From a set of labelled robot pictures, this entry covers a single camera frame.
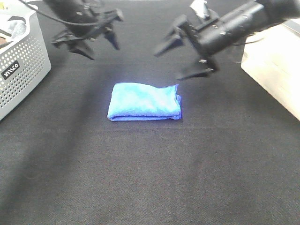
basket label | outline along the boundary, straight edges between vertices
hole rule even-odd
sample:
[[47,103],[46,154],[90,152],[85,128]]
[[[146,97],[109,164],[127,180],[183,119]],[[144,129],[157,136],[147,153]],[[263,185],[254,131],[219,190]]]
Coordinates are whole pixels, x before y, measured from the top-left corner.
[[20,64],[18,63],[18,60],[14,61],[13,64],[11,64],[6,70],[4,70],[1,74],[4,78],[4,80],[8,79],[14,72],[20,68]]

black fabric surface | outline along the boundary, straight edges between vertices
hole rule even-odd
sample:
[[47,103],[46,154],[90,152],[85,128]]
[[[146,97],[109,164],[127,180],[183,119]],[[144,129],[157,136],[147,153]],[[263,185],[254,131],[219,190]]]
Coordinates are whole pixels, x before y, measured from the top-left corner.
[[152,55],[191,2],[106,1],[121,50],[99,38],[95,60],[54,48],[64,27],[38,16],[52,70],[0,122],[0,225],[300,224],[300,123],[226,51],[220,72],[179,83],[183,119],[106,118],[114,84],[174,85],[196,59],[188,41]]

gray plastic basket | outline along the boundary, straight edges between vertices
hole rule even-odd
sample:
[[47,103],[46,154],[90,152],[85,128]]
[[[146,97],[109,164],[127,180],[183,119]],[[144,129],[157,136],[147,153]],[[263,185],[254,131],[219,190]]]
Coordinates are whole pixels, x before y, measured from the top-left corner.
[[0,14],[25,19],[24,35],[0,49],[0,120],[13,110],[51,69],[38,17],[22,4],[10,5]]

white cardboard box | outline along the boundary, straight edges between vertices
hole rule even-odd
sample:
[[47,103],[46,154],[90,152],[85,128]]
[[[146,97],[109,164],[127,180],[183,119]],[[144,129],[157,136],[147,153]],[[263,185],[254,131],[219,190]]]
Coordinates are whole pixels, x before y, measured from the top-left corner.
[[248,37],[241,67],[300,120],[300,19]]

blue towel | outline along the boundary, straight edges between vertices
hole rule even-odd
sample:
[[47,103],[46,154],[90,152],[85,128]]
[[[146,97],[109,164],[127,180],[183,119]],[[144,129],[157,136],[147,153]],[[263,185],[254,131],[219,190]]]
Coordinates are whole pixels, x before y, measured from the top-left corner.
[[140,83],[117,83],[108,109],[111,121],[181,119],[178,84],[155,88]]

